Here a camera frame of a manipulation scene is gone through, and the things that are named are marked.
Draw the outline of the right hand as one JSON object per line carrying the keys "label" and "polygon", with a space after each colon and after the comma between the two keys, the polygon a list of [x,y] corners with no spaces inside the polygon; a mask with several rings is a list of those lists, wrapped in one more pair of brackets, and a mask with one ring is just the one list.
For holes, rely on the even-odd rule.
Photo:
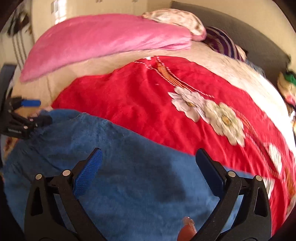
{"label": "right hand", "polygon": [[184,226],[181,228],[177,241],[190,241],[197,233],[194,221],[189,217],[183,218]]}

